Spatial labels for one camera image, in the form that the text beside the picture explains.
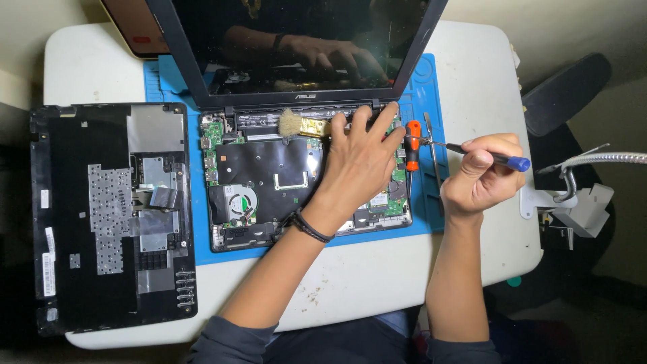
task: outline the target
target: metal spudger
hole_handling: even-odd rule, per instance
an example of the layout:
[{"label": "metal spudger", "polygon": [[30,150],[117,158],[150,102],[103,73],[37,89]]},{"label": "metal spudger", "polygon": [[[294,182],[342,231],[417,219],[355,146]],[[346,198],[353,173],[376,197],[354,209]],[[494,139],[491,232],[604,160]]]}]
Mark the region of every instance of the metal spudger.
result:
[{"label": "metal spudger", "polygon": [[433,147],[432,120],[429,118],[429,113],[424,112],[422,114],[424,115],[425,123],[427,123],[427,138],[429,138],[429,148],[432,150],[433,171],[436,174],[436,182],[438,183],[438,209],[441,216],[444,216],[443,201],[440,199],[443,181],[441,180],[440,168],[438,168],[438,159],[436,159],[436,149]]},{"label": "metal spudger", "polygon": [[[467,154],[467,152],[463,150],[463,147],[461,147],[460,144],[454,144],[454,143],[444,144],[441,142],[434,142],[434,141],[432,141],[431,143],[447,147],[448,150],[453,150],[456,153]],[[517,170],[519,172],[525,172],[528,170],[528,168],[530,168],[530,159],[528,158],[508,157],[507,155],[492,153],[492,152],[490,152],[490,154],[492,154],[492,157],[494,157],[495,165],[506,166],[510,169]]]}]

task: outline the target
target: gold brush ferrule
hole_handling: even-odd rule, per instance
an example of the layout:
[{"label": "gold brush ferrule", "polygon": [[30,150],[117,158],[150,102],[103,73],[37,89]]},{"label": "gold brush ferrule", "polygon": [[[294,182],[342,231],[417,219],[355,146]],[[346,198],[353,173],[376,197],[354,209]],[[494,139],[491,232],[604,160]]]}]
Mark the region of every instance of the gold brush ferrule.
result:
[{"label": "gold brush ferrule", "polygon": [[321,138],[331,134],[330,123],[326,120],[301,118],[301,135],[307,137]]}]

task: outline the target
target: black wristband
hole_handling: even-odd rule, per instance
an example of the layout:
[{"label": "black wristband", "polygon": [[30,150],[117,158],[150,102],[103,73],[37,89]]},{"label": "black wristband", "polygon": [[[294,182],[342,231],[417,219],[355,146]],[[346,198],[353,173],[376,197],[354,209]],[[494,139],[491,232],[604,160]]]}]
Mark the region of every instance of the black wristband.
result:
[{"label": "black wristband", "polygon": [[312,226],[310,226],[305,219],[303,219],[303,216],[301,215],[301,208],[297,209],[294,211],[290,216],[287,218],[289,222],[292,222],[294,226],[296,226],[299,230],[303,231],[304,233],[312,236],[313,238],[319,240],[320,242],[326,244],[327,242],[330,242],[332,239],[334,239],[334,235],[332,236],[327,236],[324,235],[317,230],[314,230]]},{"label": "black wristband", "polygon": [[279,33],[274,37],[274,44],[272,45],[272,52],[277,53],[279,51],[279,46],[281,45],[281,40],[285,37],[285,33]]}]

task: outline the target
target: screwdriver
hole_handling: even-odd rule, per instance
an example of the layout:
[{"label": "screwdriver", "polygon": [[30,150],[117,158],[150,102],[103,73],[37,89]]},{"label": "screwdriver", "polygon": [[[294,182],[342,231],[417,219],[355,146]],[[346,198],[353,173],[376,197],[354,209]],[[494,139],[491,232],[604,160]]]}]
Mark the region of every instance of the screwdriver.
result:
[{"label": "screwdriver", "polygon": [[[446,147],[448,150],[452,150],[456,153],[460,154],[467,154],[466,151],[463,150],[463,147],[461,147],[460,144],[454,144],[454,143],[441,143],[437,141],[432,141],[432,144],[440,145]],[[524,158],[524,157],[508,157],[507,155],[503,155],[500,153],[492,153],[492,157],[494,158],[494,164],[495,165],[501,165],[501,166],[506,166],[510,169],[517,170],[519,172],[525,172],[530,168],[530,159]]]},{"label": "screwdriver", "polygon": [[411,120],[406,125],[406,133],[410,138],[404,138],[404,151],[406,156],[406,170],[409,172],[409,199],[411,199],[411,187],[413,185],[413,172],[418,170],[418,158],[420,156],[420,122]]}]

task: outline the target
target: motherboard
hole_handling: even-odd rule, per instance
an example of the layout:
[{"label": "motherboard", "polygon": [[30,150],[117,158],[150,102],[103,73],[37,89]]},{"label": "motherboard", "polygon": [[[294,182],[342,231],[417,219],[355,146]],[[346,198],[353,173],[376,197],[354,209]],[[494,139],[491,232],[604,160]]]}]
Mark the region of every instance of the motherboard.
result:
[{"label": "motherboard", "polygon": [[[330,119],[356,108],[294,109],[304,117]],[[329,138],[277,134],[282,110],[201,115],[200,147],[208,189],[212,251],[219,253],[273,244],[281,223],[305,206],[323,176]],[[387,134],[400,125],[395,117]],[[337,236],[408,226],[404,149],[388,187],[361,206]]]}]

